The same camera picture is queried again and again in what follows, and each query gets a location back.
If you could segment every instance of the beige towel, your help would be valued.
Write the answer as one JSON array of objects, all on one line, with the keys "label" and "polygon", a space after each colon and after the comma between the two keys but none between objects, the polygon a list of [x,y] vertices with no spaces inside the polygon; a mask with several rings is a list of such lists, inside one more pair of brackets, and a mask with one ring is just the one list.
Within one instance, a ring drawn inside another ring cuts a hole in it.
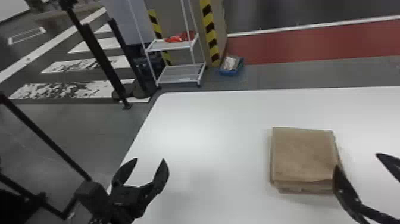
[{"label": "beige towel", "polygon": [[271,183],[280,191],[331,191],[337,164],[332,131],[273,128]]}]

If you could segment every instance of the black and yellow striped pole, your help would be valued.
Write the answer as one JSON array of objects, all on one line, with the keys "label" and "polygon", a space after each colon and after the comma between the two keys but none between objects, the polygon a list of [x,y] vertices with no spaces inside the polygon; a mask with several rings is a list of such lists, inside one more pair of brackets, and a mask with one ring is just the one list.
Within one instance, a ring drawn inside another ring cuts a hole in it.
[{"label": "black and yellow striped pole", "polygon": [[215,31],[214,14],[211,9],[211,0],[200,0],[200,6],[205,28],[205,40],[210,52],[211,65],[219,66],[221,64],[220,49],[217,41],[217,31]]},{"label": "black and yellow striped pole", "polygon": [[[153,25],[153,30],[155,33],[155,37],[157,39],[163,38],[163,33],[161,31],[161,26],[158,24],[157,15],[155,10],[148,10],[150,22]],[[171,55],[168,51],[161,51],[161,56],[164,59],[166,65],[172,66]]]}]

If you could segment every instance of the wall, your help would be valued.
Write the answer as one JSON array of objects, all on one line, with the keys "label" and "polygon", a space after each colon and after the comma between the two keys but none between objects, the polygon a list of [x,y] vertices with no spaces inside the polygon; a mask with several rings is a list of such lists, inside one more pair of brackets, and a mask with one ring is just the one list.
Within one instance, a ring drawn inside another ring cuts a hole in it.
[{"label": "wall", "polygon": [[28,9],[29,7],[24,0],[1,0],[0,21],[6,20]]}]

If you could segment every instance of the blue tray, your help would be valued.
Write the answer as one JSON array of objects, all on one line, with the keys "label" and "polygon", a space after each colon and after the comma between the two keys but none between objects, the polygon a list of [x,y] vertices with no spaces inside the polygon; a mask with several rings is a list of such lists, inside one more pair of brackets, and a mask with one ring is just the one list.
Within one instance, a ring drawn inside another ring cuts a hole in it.
[{"label": "blue tray", "polygon": [[241,68],[243,67],[244,64],[245,64],[245,59],[241,58],[240,61],[239,61],[239,64],[237,65],[237,68],[235,70],[227,71],[227,70],[221,69],[221,67],[220,67],[220,69],[219,69],[220,75],[222,75],[222,76],[235,76],[240,72],[240,70],[241,70]]}]

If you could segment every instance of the metal shelf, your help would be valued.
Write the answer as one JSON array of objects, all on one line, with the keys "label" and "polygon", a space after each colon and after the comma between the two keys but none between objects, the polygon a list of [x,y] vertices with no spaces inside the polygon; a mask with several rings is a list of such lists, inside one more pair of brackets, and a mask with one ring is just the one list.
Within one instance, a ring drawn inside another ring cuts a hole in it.
[{"label": "metal shelf", "polygon": [[147,47],[146,52],[170,51],[174,49],[193,48],[198,38],[199,34],[197,33],[193,40],[183,41],[178,43],[168,43],[164,39],[154,39],[151,42],[151,44]]},{"label": "metal shelf", "polygon": [[200,84],[205,63],[166,66],[157,80],[159,83],[197,82]]}]

